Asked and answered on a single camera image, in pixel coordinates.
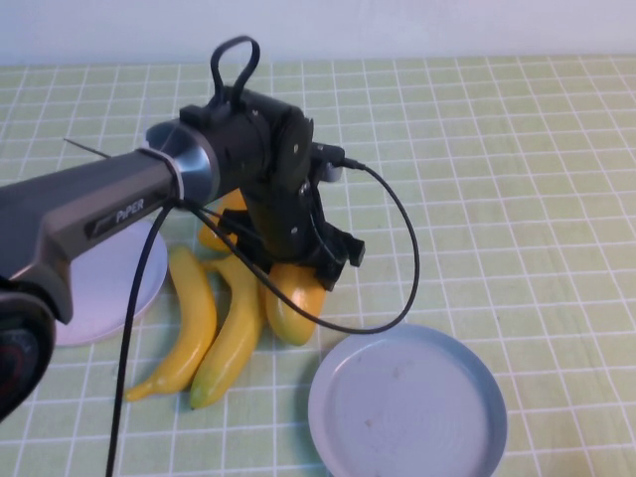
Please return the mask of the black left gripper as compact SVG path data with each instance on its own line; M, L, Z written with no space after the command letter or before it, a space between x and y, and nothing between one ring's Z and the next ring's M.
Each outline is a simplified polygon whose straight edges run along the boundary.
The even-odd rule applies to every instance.
M311 185L295 193L236 189L221 198L221 211L221 229L233 233L238 250L264 269L276 263L313 268L331 292L346 264L363 263L365 242L326 221Z

